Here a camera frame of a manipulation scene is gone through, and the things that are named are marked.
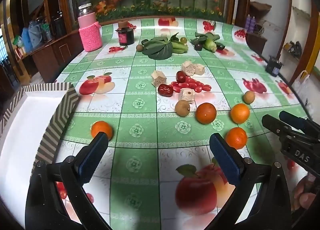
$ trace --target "table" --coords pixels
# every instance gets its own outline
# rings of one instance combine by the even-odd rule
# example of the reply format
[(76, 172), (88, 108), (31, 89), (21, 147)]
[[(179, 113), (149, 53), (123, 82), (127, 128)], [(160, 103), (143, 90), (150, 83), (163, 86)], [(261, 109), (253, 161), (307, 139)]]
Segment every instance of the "table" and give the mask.
[[(207, 226), (220, 211), (233, 187), (221, 181), (223, 176), (214, 171), (211, 179), (218, 205), (210, 207), (214, 197), (209, 195), (201, 201), (194, 197), (194, 205), (187, 209), (175, 199), (176, 191), (182, 191), (187, 196), (207, 189), (201, 188), (201, 184), (193, 188), (181, 181), (183, 176), (176, 169), (190, 164), (200, 175), (210, 168), (214, 159), (208, 146), (209, 137), (216, 132), (224, 136), (231, 128), (238, 126), (230, 120), (228, 112), (235, 104), (243, 102), (242, 95), (248, 90), (244, 84), (252, 79), (262, 83), (267, 92), (256, 93), (256, 100), (249, 105), (249, 119), (239, 125), (248, 136), (247, 145), (239, 153), (243, 157), (250, 156), (257, 163), (271, 164), (275, 159), (280, 161), (289, 191), (306, 175), (300, 167), (294, 168), (293, 172), (288, 170), (286, 160), (279, 152), (276, 135), (262, 127), (261, 118), (265, 114), (278, 117), (282, 110), (304, 118), (307, 115), (285, 83), (265, 72), (266, 63), (249, 49), (245, 38), (235, 36), (235, 31), (242, 28), (217, 23), (214, 33), (220, 35), (220, 42), (227, 49), (223, 54), (204, 49), (197, 52), (190, 42), (187, 53), (173, 54), (161, 61), (136, 52), (135, 47), (140, 41), (161, 34), (169, 36), (179, 32), (178, 37), (191, 40), (195, 32), (205, 33), (204, 20), (176, 18), (176, 21), (178, 27), (159, 26), (158, 18), (130, 21), (137, 26), (134, 31), (135, 44), (117, 53), (109, 53), (110, 47), (118, 46), (117, 23), (103, 26), (104, 46), (94, 52), (82, 52), (57, 79), (58, 82), (73, 83), (79, 92), (87, 77), (111, 72), (112, 82), (115, 83), (112, 91), (81, 96), (56, 161), (76, 155), (90, 143), (90, 128), (96, 121), (103, 120), (112, 125), (114, 136), (109, 147), (90, 183), (83, 188), (93, 196), (96, 209), (113, 229), (194, 230)], [(177, 71), (186, 60), (205, 65), (204, 75), (194, 75), (193, 78), (211, 85), (212, 90), (196, 94), (190, 105), (190, 114), (179, 117), (174, 112), (178, 94), (160, 96), (151, 84), (150, 75), (154, 70), (160, 70), (167, 77), (167, 83), (175, 81)], [(204, 102), (212, 103), (217, 109), (215, 121), (208, 125), (200, 124), (195, 119), (196, 107)], [(259, 185), (253, 189), (239, 221), (248, 216), (258, 189)], [(77, 220), (68, 198), (65, 205), (71, 217)]]

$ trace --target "mandarin orange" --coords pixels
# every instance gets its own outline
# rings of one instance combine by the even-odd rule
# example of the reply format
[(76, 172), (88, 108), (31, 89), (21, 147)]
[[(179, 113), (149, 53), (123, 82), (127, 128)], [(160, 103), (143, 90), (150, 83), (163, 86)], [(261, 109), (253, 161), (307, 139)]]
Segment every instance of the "mandarin orange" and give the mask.
[(242, 149), (247, 143), (247, 134), (240, 127), (234, 127), (228, 131), (225, 141), (230, 146), (236, 150)]
[(97, 121), (91, 127), (91, 136), (94, 138), (99, 132), (104, 132), (108, 135), (110, 141), (113, 137), (113, 130), (110, 124), (105, 121)]
[(239, 103), (231, 108), (230, 117), (237, 124), (244, 123), (249, 116), (250, 110), (245, 104)]
[(203, 103), (196, 110), (196, 119), (198, 122), (208, 124), (214, 121), (217, 116), (217, 110), (213, 104)]

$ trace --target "wooden cabinet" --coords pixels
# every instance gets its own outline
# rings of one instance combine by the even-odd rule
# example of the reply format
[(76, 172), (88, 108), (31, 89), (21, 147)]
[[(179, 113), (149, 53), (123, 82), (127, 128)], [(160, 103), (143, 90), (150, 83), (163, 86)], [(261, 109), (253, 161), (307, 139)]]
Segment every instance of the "wooden cabinet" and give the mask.
[(79, 31), (73, 31), (60, 39), (50, 41), (31, 54), (44, 82), (49, 83), (55, 80), (58, 73), (81, 51), (83, 45)]

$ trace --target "blue container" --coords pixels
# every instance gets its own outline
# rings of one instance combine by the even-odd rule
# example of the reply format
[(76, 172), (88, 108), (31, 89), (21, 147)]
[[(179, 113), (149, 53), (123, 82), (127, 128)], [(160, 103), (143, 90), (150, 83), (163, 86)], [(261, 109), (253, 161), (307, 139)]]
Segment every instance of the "blue container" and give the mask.
[(22, 37), (22, 41), (24, 44), (24, 48), (25, 48), (26, 52), (29, 53), (33, 49), (33, 47), (32, 47), (32, 43), (30, 40), (28, 28), (23, 28), (21, 37)]

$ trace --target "white wall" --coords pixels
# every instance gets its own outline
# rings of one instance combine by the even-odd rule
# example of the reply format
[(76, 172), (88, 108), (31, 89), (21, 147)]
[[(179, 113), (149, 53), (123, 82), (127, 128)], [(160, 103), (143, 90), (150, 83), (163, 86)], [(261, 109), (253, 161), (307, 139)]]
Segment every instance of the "white wall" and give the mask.
[(260, 3), (267, 3), (272, 6), (270, 12), (263, 18), (267, 21), (264, 24), (263, 36), (268, 40), (262, 55), (276, 56), (281, 45), (284, 29), (287, 23), (289, 0), (255, 0)]

